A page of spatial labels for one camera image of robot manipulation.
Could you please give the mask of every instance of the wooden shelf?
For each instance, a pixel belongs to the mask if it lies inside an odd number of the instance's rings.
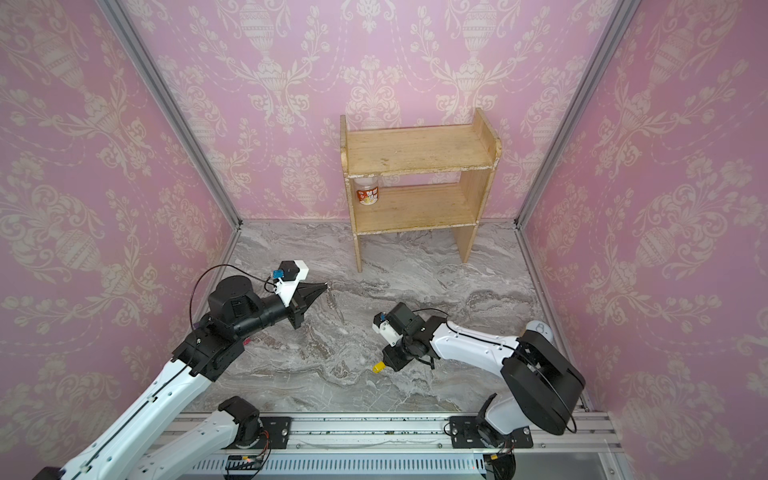
[[[347,131],[342,115],[339,132],[359,272],[359,237],[374,233],[452,228],[462,262],[469,261],[502,155],[502,142],[481,109],[469,125],[354,132]],[[462,172],[458,183],[380,187],[373,205],[362,205],[355,195],[355,178],[449,171]]]
[[[379,188],[373,205],[355,202],[358,235],[474,225],[477,221],[459,184]]]
[[[349,178],[493,168],[471,125],[353,131],[346,136]]]

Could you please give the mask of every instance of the floor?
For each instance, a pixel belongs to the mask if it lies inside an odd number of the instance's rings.
[[[466,264],[450,230],[372,235],[361,243],[358,273],[348,224],[244,225],[232,264],[262,276],[281,260],[304,260],[307,281],[326,281],[329,290],[300,329],[285,321],[254,335],[187,411],[210,412],[239,395],[264,412],[476,412],[506,389],[491,373],[451,360],[438,360],[435,370],[412,362],[375,374],[386,343],[371,324],[376,313],[404,302],[412,310],[437,307],[469,328],[520,334],[542,314],[511,225],[482,224]]]

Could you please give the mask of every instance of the vent grille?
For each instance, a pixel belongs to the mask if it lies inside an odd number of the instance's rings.
[[[212,455],[199,462],[190,474],[223,473],[227,460],[224,455]],[[485,473],[482,455],[459,454],[284,454],[272,455],[263,468],[264,472],[281,475],[307,474],[403,474],[421,475]]]

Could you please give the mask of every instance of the plastic jar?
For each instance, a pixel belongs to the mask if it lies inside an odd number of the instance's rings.
[[[375,204],[379,199],[379,178],[355,178],[354,181],[355,190],[357,190],[357,200],[363,205]]]

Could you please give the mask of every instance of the jar label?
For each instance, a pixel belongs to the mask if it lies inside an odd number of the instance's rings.
[[[379,199],[379,188],[374,187],[368,190],[358,190],[357,199],[363,205],[372,205]]]

